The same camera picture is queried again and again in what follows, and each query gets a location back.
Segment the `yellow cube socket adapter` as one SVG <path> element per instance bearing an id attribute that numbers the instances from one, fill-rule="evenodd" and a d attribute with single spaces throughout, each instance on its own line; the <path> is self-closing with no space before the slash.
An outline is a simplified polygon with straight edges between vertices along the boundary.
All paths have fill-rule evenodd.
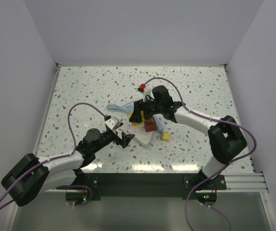
<path id="1" fill-rule="evenodd" d="M 143 118 L 143 111 L 135 111 L 133 110 L 129 117 L 128 117 L 129 122 L 133 126 L 140 126 L 144 123 L 144 118 Z"/>

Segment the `red square plug adapter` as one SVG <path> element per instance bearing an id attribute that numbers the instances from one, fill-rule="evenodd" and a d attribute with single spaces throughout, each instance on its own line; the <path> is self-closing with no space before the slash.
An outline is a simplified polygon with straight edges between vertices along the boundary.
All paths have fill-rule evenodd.
<path id="1" fill-rule="evenodd" d="M 157 129 L 157 124 L 154 117 L 144 121 L 144 129 L 146 132 L 153 132 Z"/>

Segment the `white triangular power strip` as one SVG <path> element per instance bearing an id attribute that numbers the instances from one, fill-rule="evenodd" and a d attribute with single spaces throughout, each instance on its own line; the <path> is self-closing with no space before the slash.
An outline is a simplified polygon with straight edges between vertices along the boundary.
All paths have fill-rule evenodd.
<path id="1" fill-rule="evenodd" d="M 143 147 L 148 147 L 152 142 L 153 138 L 157 134 L 157 131 L 146 132 L 143 125 L 133 126 L 130 125 L 125 129 L 125 132 L 128 134 L 134 134 L 133 140 L 140 144 Z"/>

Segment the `light blue power strip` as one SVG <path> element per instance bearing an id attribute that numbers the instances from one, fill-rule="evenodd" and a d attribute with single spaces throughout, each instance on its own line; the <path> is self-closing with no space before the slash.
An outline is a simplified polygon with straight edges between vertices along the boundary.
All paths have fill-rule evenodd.
<path id="1" fill-rule="evenodd" d="M 157 131 L 159 133 L 163 132 L 163 130 L 164 130 L 164 124 L 162 123 L 161 118 L 158 117 L 157 115 L 154 115 L 153 117 L 154 117 L 154 120 L 156 122 Z"/>

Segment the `small yellow plug adapter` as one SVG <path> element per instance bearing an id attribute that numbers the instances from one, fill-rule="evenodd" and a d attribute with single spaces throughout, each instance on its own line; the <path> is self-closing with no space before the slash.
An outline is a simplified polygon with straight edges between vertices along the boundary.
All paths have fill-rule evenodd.
<path id="1" fill-rule="evenodd" d="M 168 132 L 161 132 L 160 139 L 162 141 L 169 141 L 170 140 L 170 134 Z"/>

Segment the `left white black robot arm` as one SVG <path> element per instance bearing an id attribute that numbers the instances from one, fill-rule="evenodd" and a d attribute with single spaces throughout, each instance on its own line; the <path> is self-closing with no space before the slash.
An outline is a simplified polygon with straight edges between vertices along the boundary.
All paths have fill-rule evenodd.
<path id="1" fill-rule="evenodd" d="M 49 177 L 89 165 L 95 160 L 95 153 L 112 142 L 126 148 L 135 135 L 120 130 L 122 125 L 109 119 L 103 133 L 89 129 L 78 146 L 68 153 L 43 158 L 26 154 L 1 180 L 1 185 L 18 206 L 25 206 L 36 198 Z"/>

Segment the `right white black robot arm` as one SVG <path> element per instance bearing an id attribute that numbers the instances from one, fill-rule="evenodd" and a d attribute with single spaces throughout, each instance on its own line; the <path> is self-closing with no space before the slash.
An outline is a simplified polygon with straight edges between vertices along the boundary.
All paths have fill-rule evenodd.
<path id="1" fill-rule="evenodd" d="M 154 115 L 162 115 L 166 120 L 189 126 L 209 138 L 212 157 L 197 177 L 202 188 L 211 188 L 218 171 L 247 147 L 247 141 L 233 117 L 211 118 L 196 110 L 189 110 L 182 102 L 174 101 L 163 85 L 151 89 L 141 84 L 138 91 L 143 97 L 134 102 L 134 110 L 129 117 L 132 124 L 141 124 Z"/>

